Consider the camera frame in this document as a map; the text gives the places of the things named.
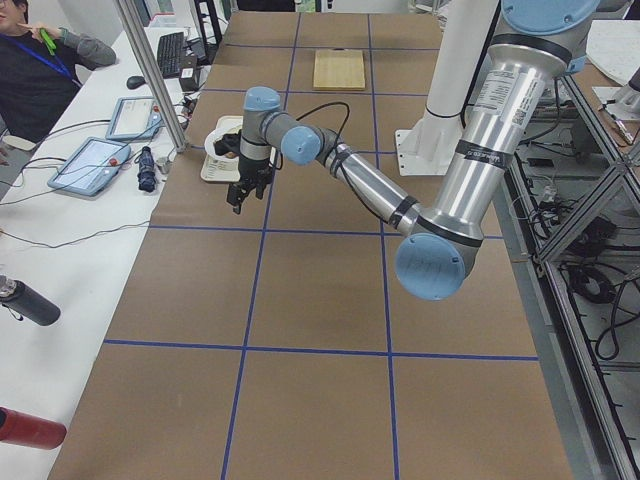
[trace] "white robotic arm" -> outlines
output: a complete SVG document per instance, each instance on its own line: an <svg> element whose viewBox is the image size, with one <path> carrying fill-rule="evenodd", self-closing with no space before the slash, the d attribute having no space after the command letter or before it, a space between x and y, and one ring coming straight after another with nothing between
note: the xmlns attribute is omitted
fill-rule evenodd
<svg viewBox="0 0 640 480"><path fill-rule="evenodd" d="M489 47L493 68L433 206L422 206L335 132L304 125L282 111L278 93L266 87L247 92L241 179L229 187L227 201L239 213L252 190L262 197L273 175L271 147L298 164L317 159L407 237L395 262L402 285L423 299L452 295L473 268L484 238L480 223L545 85L584 63L598 5L599 0L503 0Z"/></svg>

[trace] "white desk surface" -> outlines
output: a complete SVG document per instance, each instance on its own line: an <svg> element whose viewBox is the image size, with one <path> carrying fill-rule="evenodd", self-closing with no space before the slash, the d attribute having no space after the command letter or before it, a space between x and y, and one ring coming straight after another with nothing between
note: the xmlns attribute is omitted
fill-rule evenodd
<svg viewBox="0 0 640 480"><path fill-rule="evenodd" d="M161 35L176 30L181 29L147 29L152 49L155 51ZM136 90L126 88L127 78L139 75L140 69L124 33L113 47L117 64L91 75L54 130L82 121L109 119L120 97L151 95L147 85ZM173 103L178 103L183 95L178 80L169 79L166 84ZM104 123L54 135L33 158L66 158L86 137L104 137L106 131ZM132 144L132 152L145 144ZM164 128L150 147L156 159L172 151ZM59 166L61 162L47 160L36 165L47 164ZM93 199L53 192L2 205L50 190L46 182L53 173L53 169L25 172L24 186L11 188L0 201L0 228L33 241L58 244L141 223L149 220L163 186L162 175L157 173L155 192L138 190L138 167L133 165L121 170ZM0 274L22 280L62 311L56 323L41 327L27 319L18 322L7 309L0 308L0 406L70 424L145 232L146 227L121 230L59 249L30 246L0 236ZM59 450L0 443L0 477L44 480Z"/></svg>

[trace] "black keyboard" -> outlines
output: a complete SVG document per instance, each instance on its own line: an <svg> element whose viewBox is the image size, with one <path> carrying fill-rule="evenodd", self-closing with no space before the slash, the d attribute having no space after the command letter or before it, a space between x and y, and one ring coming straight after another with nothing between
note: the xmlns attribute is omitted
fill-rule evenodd
<svg viewBox="0 0 640 480"><path fill-rule="evenodd" d="M164 78L180 74L180 62L184 52L184 33L176 32L160 37L156 59Z"/></svg>

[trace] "wooden board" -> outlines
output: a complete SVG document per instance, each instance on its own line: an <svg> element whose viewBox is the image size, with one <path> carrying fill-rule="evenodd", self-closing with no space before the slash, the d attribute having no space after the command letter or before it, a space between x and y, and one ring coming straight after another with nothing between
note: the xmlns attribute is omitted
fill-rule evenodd
<svg viewBox="0 0 640 480"><path fill-rule="evenodd" d="M362 50L316 50L314 90L364 90Z"/></svg>

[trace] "red cylinder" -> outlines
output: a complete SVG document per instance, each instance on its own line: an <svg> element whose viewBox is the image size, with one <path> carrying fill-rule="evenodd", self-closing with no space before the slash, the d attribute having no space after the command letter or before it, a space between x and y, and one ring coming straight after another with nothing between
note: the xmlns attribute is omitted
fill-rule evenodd
<svg viewBox="0 0 640 480"><path fill-rule="evenodd" d="M0 442L51 450L66 434L67 428L61 423L0 407Z"/></svg>

